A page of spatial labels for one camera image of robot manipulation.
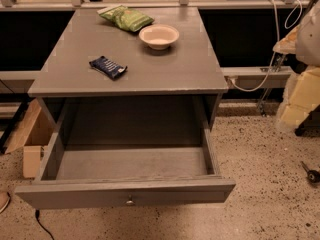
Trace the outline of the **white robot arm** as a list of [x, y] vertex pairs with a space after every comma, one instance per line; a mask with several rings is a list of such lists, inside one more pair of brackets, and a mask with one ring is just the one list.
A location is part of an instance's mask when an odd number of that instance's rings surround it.
[[299, 24], [296, 58], [304, 64], [320, 66], [320, 1], [308, 11]]

